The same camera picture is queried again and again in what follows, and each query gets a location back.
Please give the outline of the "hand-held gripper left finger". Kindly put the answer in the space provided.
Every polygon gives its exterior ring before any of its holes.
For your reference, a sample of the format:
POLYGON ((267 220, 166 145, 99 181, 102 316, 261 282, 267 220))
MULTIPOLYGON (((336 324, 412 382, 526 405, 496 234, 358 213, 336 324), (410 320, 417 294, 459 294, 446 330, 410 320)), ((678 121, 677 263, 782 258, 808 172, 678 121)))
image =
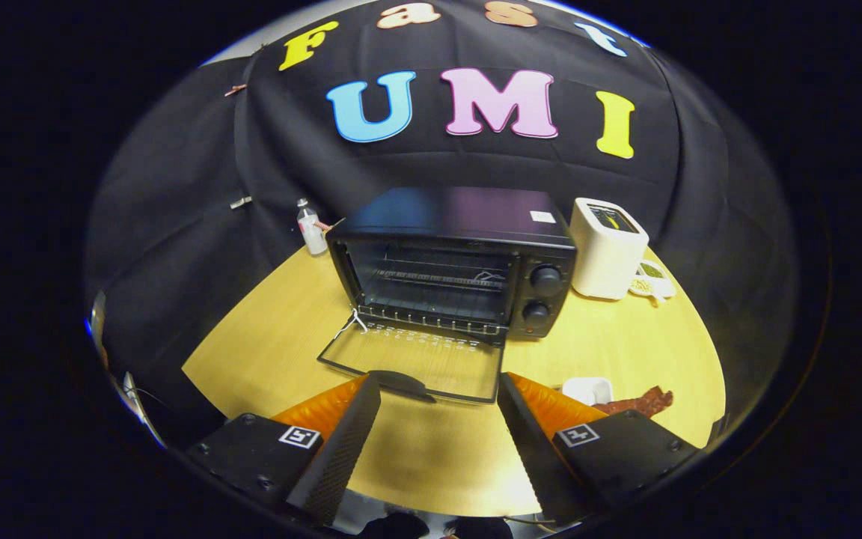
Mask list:
POLYGON ((272 418, 239 414, 187 450, 210 481, 264 511, 333 523, 381 403, 365 374, 272 418))

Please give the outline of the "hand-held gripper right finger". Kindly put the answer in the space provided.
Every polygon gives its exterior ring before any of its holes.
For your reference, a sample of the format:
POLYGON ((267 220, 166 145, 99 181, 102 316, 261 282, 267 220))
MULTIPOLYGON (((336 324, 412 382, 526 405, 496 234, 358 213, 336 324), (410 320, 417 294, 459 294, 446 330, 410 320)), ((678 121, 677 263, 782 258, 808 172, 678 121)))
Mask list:
POLYGON ((626 511, 664 487, 701 451, 654 420, 673 403, 644 395, 586 405, 512 372, 497 403, 545 517, 565 525, 626 511))

